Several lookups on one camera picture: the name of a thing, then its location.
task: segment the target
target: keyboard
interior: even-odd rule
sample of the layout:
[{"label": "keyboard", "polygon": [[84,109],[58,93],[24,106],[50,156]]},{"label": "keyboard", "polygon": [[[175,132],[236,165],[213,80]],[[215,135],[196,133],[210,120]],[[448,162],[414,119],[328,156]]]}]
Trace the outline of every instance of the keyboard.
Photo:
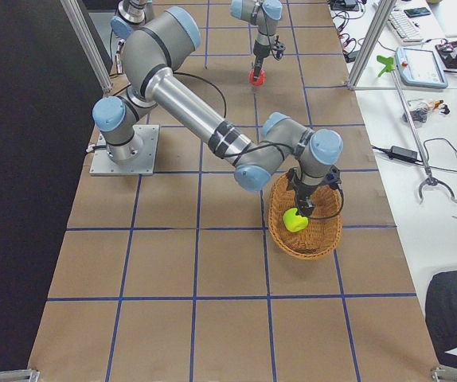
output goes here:
[{"label": "keyboard", "polygon": [[[379,2],[373,2],[377,8]],[[401,45],[417,45],[423,42],[424,37],[414,22],[407,17],[403,10],[392,10],[386,22]]]}]

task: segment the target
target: green-yellow object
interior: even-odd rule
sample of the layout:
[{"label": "green-yellow object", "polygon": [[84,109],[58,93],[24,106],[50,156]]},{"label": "green-yellow object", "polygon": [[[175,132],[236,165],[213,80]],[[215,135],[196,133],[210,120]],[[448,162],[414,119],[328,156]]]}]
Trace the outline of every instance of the green-yellow object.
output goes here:
[{"label": "green-yellow object", "polygon": [[384,56],[377,56],[377,61],[384,65],[384,68],[381,72],[377,75],[377,77],[382,76],[384,73],[390,73],[395,70],[395,60],[393,57],[384,57]]},{"label": "green-yellow object", "polygon": [[298,209],[294,207],[293,209],[288,209],[283,214],[283,223],[289,232],[301,231],[302,229],[308,227],[308,218],[296,215],[297,212]]}]

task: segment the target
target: yellow ball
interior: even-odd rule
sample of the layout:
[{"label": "yellow ball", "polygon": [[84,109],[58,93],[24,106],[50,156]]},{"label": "yellow ball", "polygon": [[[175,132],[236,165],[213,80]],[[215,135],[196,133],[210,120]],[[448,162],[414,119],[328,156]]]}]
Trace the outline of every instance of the yellow ball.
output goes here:
[{"label": "yellow ball", "polygon": [[305,229],[308,226],[308,218],[301,215],[296,215],[298,209],[288,209],[283,214],[283,223],[289,232],[297,232]]}]

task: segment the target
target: red cap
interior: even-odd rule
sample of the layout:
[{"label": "red cap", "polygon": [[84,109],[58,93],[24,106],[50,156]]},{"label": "red cap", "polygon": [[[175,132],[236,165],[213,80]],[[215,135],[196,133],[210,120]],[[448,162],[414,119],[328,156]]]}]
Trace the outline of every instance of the red cap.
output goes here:
[{"label": "red cap", "polygon": [[248,76],[248,79],[250,80],[250,84],[252,84],[253,86],[260,86],[260,85],[264,85],[264,81],[266,80],[266,72],[262,69],[260,71],[260,74],[259,76],[257,77],[257,79],[254,81],[253,80],[253,69],[250,71],[250,74]]}]

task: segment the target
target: round basket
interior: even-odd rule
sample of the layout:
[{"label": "round basket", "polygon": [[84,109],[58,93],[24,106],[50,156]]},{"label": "round basket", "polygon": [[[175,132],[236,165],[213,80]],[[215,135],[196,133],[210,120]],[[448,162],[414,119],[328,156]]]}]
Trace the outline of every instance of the round basket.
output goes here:
[{"label": "round basket", "polygon": [[[269,198],[269,232],[276,244],[286,253],[299,259],[321,259],[330,254],[342,236],[342,216],[326,220],[309,220],[299,232],[289,232],[283,223],[283,214],[295,207],[295,193],[287,191],[287,175],[279,177]],[[328,185],[318,187],[312,195],[315,204],[311,217],[332,216],[340,210],[342,199],[337,190]]]}]

